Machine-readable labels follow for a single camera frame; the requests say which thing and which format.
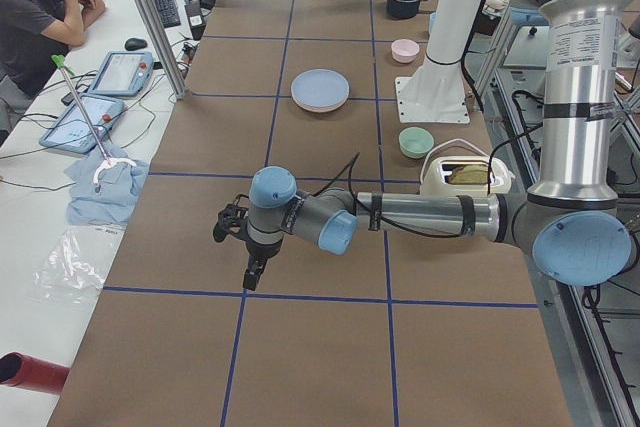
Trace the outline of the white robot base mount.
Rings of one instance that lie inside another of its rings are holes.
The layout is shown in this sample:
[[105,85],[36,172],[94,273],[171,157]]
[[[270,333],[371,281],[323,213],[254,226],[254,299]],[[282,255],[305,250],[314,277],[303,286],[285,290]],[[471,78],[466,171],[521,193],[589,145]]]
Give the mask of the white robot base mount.
[[467,124],[463,57],[484,0],[439,0],[434,33],[423,64],[410,77],[396,79],[402,123]]

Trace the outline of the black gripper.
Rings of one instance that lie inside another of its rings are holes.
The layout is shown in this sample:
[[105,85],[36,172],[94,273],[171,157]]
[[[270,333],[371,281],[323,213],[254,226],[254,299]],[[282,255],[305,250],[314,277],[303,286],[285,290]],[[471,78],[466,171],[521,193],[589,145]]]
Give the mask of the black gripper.
[[243,288],[246,290],[256,290],[260,279],[266,269],[269,259],[275,257],[281,247],[283,240],[275,243],[262,244],[249,239],[246,242],[246,249],[249,254],[247,268],[243,276]]

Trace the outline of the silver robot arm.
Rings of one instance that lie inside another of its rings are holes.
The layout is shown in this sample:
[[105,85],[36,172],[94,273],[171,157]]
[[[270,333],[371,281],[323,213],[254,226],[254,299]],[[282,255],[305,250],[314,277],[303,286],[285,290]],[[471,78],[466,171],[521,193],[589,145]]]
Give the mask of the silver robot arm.
[[540,172],[524,199],[339,188],[310,194],[286,169],[266,167],[254,175],[250,204],[240,212],[239,237],[249,253],[244,287],[257,287],[285,235],[341,254],[361,225],[432,238],[481,235],[519,247],[568,285],[595,285],[619,273],[632,244],[606,169],[619,20],[631,1],[510,0],[515,22],[543,18],[549,26]]

